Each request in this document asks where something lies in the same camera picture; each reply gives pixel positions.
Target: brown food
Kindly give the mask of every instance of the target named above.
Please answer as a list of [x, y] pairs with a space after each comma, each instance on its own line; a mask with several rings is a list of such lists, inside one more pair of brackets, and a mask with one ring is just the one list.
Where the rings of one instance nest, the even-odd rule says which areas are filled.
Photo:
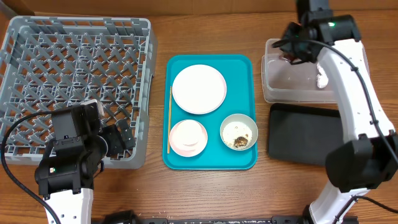
[[246, 146], [247, 144], [248, 144], [248, 140], [244, 137], [238, 137], [237, 139], [235, 139], [235, 142], [234, 142], [235, 147], [243, 147], [243, 146]]

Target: wire grid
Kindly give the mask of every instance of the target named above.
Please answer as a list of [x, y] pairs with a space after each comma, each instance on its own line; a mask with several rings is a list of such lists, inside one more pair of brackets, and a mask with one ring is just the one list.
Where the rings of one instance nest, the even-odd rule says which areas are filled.
[[[147, 37], [128, 32], [124, 23], [115, 27], [124, 29], [121, 32], [124, 35], [75, 35], [53, 32], [46, 21], [42, 21], [42, 25], [35, 22], [39, 33], [25, 32], [24, 37], [18, 35], [7, 43], [8, 53], [18, 64], [17, 72], [12, 74], [15, 82], [8, 88], [12, 95], [9, 102], [5, 102], [2, 125], [9, 128], [28, 114], [96, 99], [104, 104], [103, 126], [127, 119], [134, 135], [139, 122]], [[12, 132], [6, 152], [14, 156], [42, 154], [44, 144], [52, 138], [50, 115], [41, 116], [23, 122]], [[114, 159], [126, 158], [132, 153], [125, 150]]]

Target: cable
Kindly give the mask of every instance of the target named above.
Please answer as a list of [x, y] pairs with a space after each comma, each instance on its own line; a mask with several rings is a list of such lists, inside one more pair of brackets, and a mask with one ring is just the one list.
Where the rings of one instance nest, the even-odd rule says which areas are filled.
[[373, 199], [371, 199], [371, 198], [369, 198], [369, 197], [366, 197], [366, 196], [359, 196], [359, 195], [358, 195], [358, 196], [352, 196], [352, 197], [350, 198], [350, 200], [344, 205], [343, 209], [341, 209], [340, 212], [337, 214], [337, 216], [335, 217], [335, 220], [333, 221], [332, 224], [336, 224], [336, 223], [338, 222], [338, 220], [340, 220], [340, 217], [343, 215], [343, 213], [345, 213], [345, 211], [347, 211], [348, 207], [349, 207], [354, 201], [357, 201], [357, 199], [367, 200], [368, 202], [372, 202], [373, 204], [375, 204], [375, 205], [377, 205], [377, 206], [379, 206], [379, 207], [381, 207], [381, 208], [383, 208], [383, 209], [385, 209], [385, 210], [387, 210], [387, 211], [389, 211], [389, 212], [398, 214], [398, 210], [395, 210], [395, 209], [393, 209], [393, 208], [390, 208], [390, 207], [388, 207], [387, 205], [384, 205], [384, 204], [382, 204], [382, 203], [380, 203], [380, 202], [377, 202], [377, 201], [375, 201], [375, 200], [373, 200]]
[[316, 40], [299, 40], [299, 39], [283, 39], [280, 41], [275, 42], [274, 44], [272, 44], [272, 47], [281, 47], [285, 44], [288, 44], [289, 42], [306, 42], [306, 43], [312, 43], [312, 44], [317, 44], [317, 45], [321, 45], [323, 47], [326, 47], [328, 49], [330, 49], [331, 51], [333, 51], [334, 53], [336, 53], [337, 55], [339, 55], [350, 67], [351, 67], [351, 71], [355, 72], [355, 74], [358, 76], [359, 81], [361, 82], [362, 85], [362, 89], [364, 91], [365, 94], [365, 98], [366, 101], [368, 102], [368, 107], [369, 107], [369, 111], [370, 111], [370, 115], [372, 117], [372, 121], [371, 124], [374, 125], [374, 127], [376, 128], [377, 133], [379, 134], [380, 138], [382, 139], [383, 143], [386, 145], [386, 147], [388, 148], [388, 151], [390, 152], [393, 160], [395, 160], [396, 164], [398, 165], [398, 158], [397, 155], [395, 154], [394, 150], [392, 149], [392, 147], [390, 146], [390, 144], [388, 143], [387, 138], [383, 135], [380, 126], [379, 126], [379, 121], [376, 119], [376, 115], [374, 114], [374, 110], [373, 110], [373, 105], [372, 105], [372, 101], [371, 101], [371, 97], [369, 95], [368, 89], [366, 88], [366, 84], [365, 81], [362, 78], [362, 75], [359, 72], [358, 67], [356, 67], [350, 59], [348, 59], [343, 53], [341, 53], [339, 50], [333, 48], [330, 45], [327, 45], [323, 42], [320, 41], [316, 41]]
[[45, 207], [45, 209], [47, 209], [47, 211], [49, 211], [49, 213], [51, 214], [51, 216], [53, 217], [53, 219], [55, 220], [56, 224], [61, 224], [61, 221], [59, 220], [57, 214], [55, 214], [54, 210], [52, 210], [52, 208], [50, 207], [50, 205], [48, 205], [44, 200], [42, 200], [38, 195], [36, 195], [35, 193], [33, 193], [31, 190], [29, 190], [25, 185], [23, 185], [21, 182], [19, 182], [19, 180], [11, 173], [11, 171], [9, 170], [7, 163], [6, 163], [6, 144], [7, 144], [7, 139], [10, 136], [11, 132], [18, 126], [18, 124], [21, 124], [23, 121], [31, 119], [33, 117], [39, 116], [39, 115], [46, 115], [46, 114], [51, 114], [51, 111], [43, 111], [43, 112], [38, 112], [38, 113], [34, 113], [34, 114], [30, 114], [27, 115], [19, 120], [17, 120], [11, 127], [10, 129], [8, 129], [8, 131], [6, 132], [6, 134], [4, 135], [4, 138], [2, 139], [2, 143], [1, 143], [1, 164], [2, 167], [4, 168], [4, 171], [6, 171], [6, 174], [10, 177], [10, 179], [16, 184], [18, 185], [18, 187], [20, 187], [24, 192], [26, 192], [27, 194], [29, 194], [32, 198], [34, 198], [36, 201], [38, 201], [41, 205], [43, 205], [43, 207]]

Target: wooden surface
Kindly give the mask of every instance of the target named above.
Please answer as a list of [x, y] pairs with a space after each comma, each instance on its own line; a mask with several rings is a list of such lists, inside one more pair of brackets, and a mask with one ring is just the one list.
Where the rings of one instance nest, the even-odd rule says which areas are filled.
[[[20, 15], [165, 16], [294, 12], [294, 0], [3, 0]], [[329, 0], [333, 10], [398, 9], [396, 0]]]
[[[398, 11], [357, 11], [371, 79], [385, 112], [398, 127]], [[95, 180], [93, 217], [133, 209], [140, 217], [250, 218], [300, 215], [327, 182], [322, 167], [269, 159], [266, 152], [270, 104], [261, 86], [261, 57], [267, 39], [279, 37], [294, 13], [150, 17], [159, 41], [150, 91], [150, 128], [145, 165], [138, 170], [107, 169]], [[178, 54], [243, 54], [254, 71], [257, 164], [247, 171], [174, 171], [162, 161], [166, 64]], [[335, 105], [322, 105], [335, 108]], [[11, 166], [34, 192], [33, 166]], [[46, 223], [43, 207], [0, 171], [0, 223]], [[398, 178], [370, 197], [398, 208]], [[398, 216], [360, 201], [349, 214], [362, 223], [398, 223]]]

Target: clear plastic container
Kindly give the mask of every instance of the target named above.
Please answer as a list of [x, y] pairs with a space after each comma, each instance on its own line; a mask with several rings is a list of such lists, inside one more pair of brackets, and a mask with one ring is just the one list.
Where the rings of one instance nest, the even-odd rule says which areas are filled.
[[[330, 83], [317, 87], [317, 65], [303, 63], [291, 65], [279, 56], [282, 51], [272, 48], [279, 39], [269, 39], [262, 58], [261, 78], [264, 98], [268, 103], [336, 103]], [[366, 68], [368, 60], [364, 53]]]

